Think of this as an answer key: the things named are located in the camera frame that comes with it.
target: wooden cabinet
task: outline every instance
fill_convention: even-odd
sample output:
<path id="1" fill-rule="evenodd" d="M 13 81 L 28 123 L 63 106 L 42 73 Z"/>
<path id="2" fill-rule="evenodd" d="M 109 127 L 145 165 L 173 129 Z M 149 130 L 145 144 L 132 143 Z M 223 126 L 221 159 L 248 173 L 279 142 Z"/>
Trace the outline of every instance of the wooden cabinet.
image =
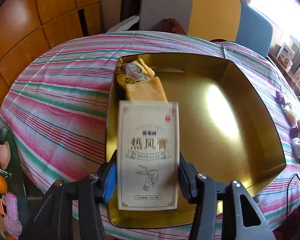
<path id="1" fill-rule="evenodd" d="M 9 87 L 38 56 L 83 34 L 101 33 L 99 1 L 6 0 L 3 3 L 0 7 L 0 107 Z M 84 11 L 80 19 L 79 10 Z"/>

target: bread slice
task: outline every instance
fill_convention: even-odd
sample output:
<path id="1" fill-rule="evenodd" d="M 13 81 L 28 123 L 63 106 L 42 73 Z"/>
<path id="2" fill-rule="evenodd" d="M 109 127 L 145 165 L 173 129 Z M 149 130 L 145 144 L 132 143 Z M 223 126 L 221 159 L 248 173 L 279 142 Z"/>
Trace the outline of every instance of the bread slice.
<path id="1" fill-rule="evenodd" d="M 126 97 L 130 101 L 161 101 L 168 102 L 158 77 L 147 81 L 127 84 Z"/>

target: window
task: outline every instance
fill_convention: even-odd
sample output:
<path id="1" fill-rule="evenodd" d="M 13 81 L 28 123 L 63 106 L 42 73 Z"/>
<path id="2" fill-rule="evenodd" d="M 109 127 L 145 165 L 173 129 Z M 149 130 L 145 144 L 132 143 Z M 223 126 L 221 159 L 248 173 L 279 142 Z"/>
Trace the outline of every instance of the window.
<path id="1" fill-rule="evenodd" d="M 296 0 L 251 0 L 250 4 L 300 45 L 300 5 Z"/>

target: white box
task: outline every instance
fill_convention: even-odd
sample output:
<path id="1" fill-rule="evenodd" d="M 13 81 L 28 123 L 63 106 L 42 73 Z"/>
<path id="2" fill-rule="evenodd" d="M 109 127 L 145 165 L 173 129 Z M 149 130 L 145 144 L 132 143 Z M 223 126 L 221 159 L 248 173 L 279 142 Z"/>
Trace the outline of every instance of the white box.
<path id="1" fill-rule="evenodd" d="M 282 62 L 286 67 L 289 66 L 290 61 L 294 55 L 294 51 L 287 45 L 283 44 L 277 54 L 277 59 Z"/>
<path id="2" fill-rule="evenodd" d="M 176 209 L 178 103 L 120 101 L 118 121 L 118 209 Z"/>

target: striped tablecloth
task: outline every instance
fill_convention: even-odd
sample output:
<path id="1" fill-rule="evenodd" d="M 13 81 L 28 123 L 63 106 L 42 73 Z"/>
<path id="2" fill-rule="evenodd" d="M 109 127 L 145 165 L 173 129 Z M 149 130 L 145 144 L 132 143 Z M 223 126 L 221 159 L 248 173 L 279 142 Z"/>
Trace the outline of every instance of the striped tablecloth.
<path id="1" fill-rule="evenodd" d="M 272 229 L 285 220 L 285 193 L 300 164 L 290 147 L 289 125 L 275 102 L 281 91 L 300 118 L 300 103 L 280 71 L 255 52 L 231 42 L 158 32 L 120 32 L 84 37 L 54 47 L 32 62 L 16 79 L 0 110 L 0 128 L 12 130 L 24 172 L 46 192 L 56 179 L 80 180 L 105 161 L 108 96 L 117 59 L 147 52 L 188 52 L 226 58 L 253 84 L 280 135 L 286 169 L 255 201 Z M 300 205 L 300 183 L 289 190 L 289 210 Z M 74 216 L 78 217 L 74 202 Z M 101 207 L 105 231 L 124 239 L 187 239 L 191 226 L 128 230 L 112 226 Z M 215 238 L 221 238 L 217 217 Z"/>

